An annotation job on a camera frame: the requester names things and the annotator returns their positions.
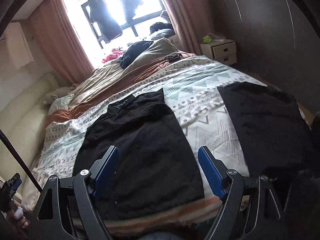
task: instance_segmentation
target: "nightstand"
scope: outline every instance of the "nightstand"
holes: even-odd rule
[[[216,60],[225,65],[237,63],[236,43],[233,40],[200,44],[201,52],[209,59]]]

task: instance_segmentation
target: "black rod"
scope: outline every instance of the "black rod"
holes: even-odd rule
[[[17,153],[16,149],[12,146],[11,142],[8,140],[8,138],[5,136],[5,134],[0,129],[0,139],[4,143],[4,145],[7,147],[11,155],[16,159],[16,161],[19,163],[21,168],[25,171],[25,173],[28,175],[28,177],[31,179],[32,183],[36,186],[36,188],[39,190],[39,192],[42,192],[42,188],[40,187],[39,183],[37,182],[36,178],[32,175],[31,171],[27,167],[27,165],[23,162],[20,155]]]

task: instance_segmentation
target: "pink curtain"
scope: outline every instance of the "pink curtain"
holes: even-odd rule
[[[162,0],[186,52],[201,55],[199,42],[213,32],[206,0]]]
[[[94,67],[73,30],[63,0],[44,0],[27,22],[44,56],[60,77],[72,84],[90,76]]]

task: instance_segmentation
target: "orange blanket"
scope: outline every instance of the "orange blanket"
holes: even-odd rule
[[[195,54],[191,53],[182,53],[183,58],[193,57]],[[66,122],[71,119],[76,119],[81,116],[84,112],[90,109],[93,106],[103,102],[109,97],[119,93],[122,90],[131,87],[132,85],[139,83],[146,78],[150,77],[160,69],[167,67],[171,63],[168,62],[168,59],[161,58],[152,63],[145,64],[131,72],[127,75],[120,78],[117,82],[111,84],[101,92],[99,92],[94,98],[87,102],[80,103],[72,109],[58,109],[53,114],[48,115],[46,121],[46,127],[52,122]]]

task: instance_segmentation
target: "gray wall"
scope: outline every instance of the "gray wall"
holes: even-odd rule
[[[208,0],[215,31],[237,44],[235,68],[320,111],[320,39],[291,0]]]

